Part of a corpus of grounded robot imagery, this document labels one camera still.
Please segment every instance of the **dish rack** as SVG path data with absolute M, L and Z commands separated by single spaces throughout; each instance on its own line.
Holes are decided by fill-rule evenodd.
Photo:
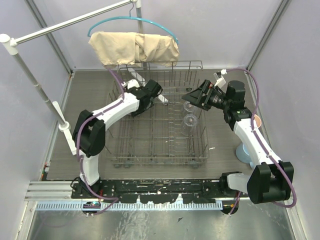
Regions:
M 164 104 L 154 100 L 154 106 L 142 114 L 130 114 L 114 123 L 106 132 L 105 158 L 119 168 L 132 165 L 189 165 L 197 168 L 209 157 L 206 114 L 201 110 L 198 124 L 192 135 L 181 133 L 183 117 L 182 95 L 197 88 L 203 70 L 201 61 L 179 61 L 177 66 L 159 69 L 147 63 L 144 67 L 130 66 L 118 69 L 127 82 L 141 77 L 152 79 L 163 88 Z M 108 96 L 107 104 L 115 101 L 121 92 L 116 82 Z

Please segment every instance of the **wall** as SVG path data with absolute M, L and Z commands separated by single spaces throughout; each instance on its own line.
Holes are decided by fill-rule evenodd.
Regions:
M 35 0 L 49 25 L 86 14 L 120 0 Z M 206 68 L 247 66 L 280 0 L 142 0 L 142 16 L 170 29 L 179 39 L 180 60 L 202 60 Z M 66 58 L 78 69 L 100 69 L 88 45 L 89 28 L 100 20 L 128 16 L 131 5 L 104 13 L 55 33 Z M 117 20 L 94 29 L 137 32 L 137 22 Z M 167 33 L 144 23 L 148 34 Z
M 0 33 L 22 37 L 38 30 L 24 1 L 0 0 Z M 18 47 L 43 89 L 60 101 L 68 74 L 43 36 Z M 0 46 L 0 239 L 15 237 L 29 182 L 38 180 L 54 116 L 15 60 Z
M 318 0 L 292 1 L 253 67 L 270 142 L 295 169 L 308 240 L 320 235 L 319 12 Z

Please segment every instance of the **robotic arm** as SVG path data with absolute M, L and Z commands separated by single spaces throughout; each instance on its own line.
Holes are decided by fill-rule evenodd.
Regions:
M 196 90 L 184 95 L 182 99 L 189 101 L 201 109 L 208 111 L 211 107 L 223 110 L 224 120 L 248 149 L 250 158 L 255 166 L 252 175 L 241 172 L 223 173 L 220 178 L 221 190 L 238 190 L 248 194 L 254 204 L 288 200 L 291 189 L 266 155 L 258 142 L 251 126 L 252 113 L 245 107 L 245 85 L 240 81 L 230 81 L 224 93 L 219 86 L 223 77 L 218 76 L 216 84 L 205 80 Z M 269 154 L 279 163 L 292 182 L 294 168 L 290 162 L 282 162 L 272 151 L 259 130 L 255 131 Z
M 79 129 L 84 121 L 97 113 L 109 109 L 111 106 L 117 105 L 106 113 L 89 121 L 81 133 L 80 154 L 84 156 L 83 172 L 89 186 L 93 186 L 100 179 L 98 159 L 99 153 L 106 144 L 105 135 L 108 128 L 128 114 L 135 117 L 151 108 L 154 105 L 154 98 L 156 98 L 161 91 L 162 87 L 154 80 L 149 80 L 145 86 L 139 86 L 138 82 L 133 79 L 126 85 L 123 103 L 117 105 L 122 100 L 122 98 L 118 98 L 116 101 L 101 109 L 93 112 L 84 110 L 80 113 L 72 134 L 74 141 L 76 141 Z M 83 188 L 86 188 L 84 182 L 80 184 Z

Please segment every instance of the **gray floor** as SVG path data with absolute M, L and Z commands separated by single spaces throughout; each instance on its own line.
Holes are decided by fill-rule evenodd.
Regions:
M 108 211 L 93 218 L 78 211 L 37 211 L 30 231 L 29 240 L 295 239 L 285 208 L 249 200 L 241 200 L 231 217 L 219 210 Z
M 215 70 L 202 71 L 200 82 L 204 79 L 214 81 L 213 73 L 215 72 Z M 244 73 L 233 71 L 225 78 L 227 81 L 238 80 L 245 83 L 246 106 L 253 110 L 253 99 Z M 107 71 L 77 71 L 75 73 L 64 111 L 72 131 L 82 110 L 93 111 L 106 105 L 112 82 L 113 78 Z M 130 168 L 114 168 L 110 161 L 100 159 L 100 176 L 103 179 L 159 179 L 218 178 L 221 173 L 233 171 L 249 174 L 251 172 L 249 165 L 241 163 L 236 157 L 235 151 L 241 141 L 225 123 L 223 112 L 214 108 L 206 112 L 206 126 L 208 147 L 211 148 L 210 157 L 199 168 L 183 165 L 135 165 Z M 59 132 L 51 156 L 47 179 L 73 179 L 79 175 L 79 172 L 79 164 L 70 154 L 66 140 Z

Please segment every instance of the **towel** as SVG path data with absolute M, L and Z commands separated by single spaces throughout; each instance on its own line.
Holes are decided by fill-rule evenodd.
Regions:
M 175 66 L 179 58 L 178 45 L 172 36 L 97 31 L 92 34 L 89 44 L 105 66 L 141 62 Z

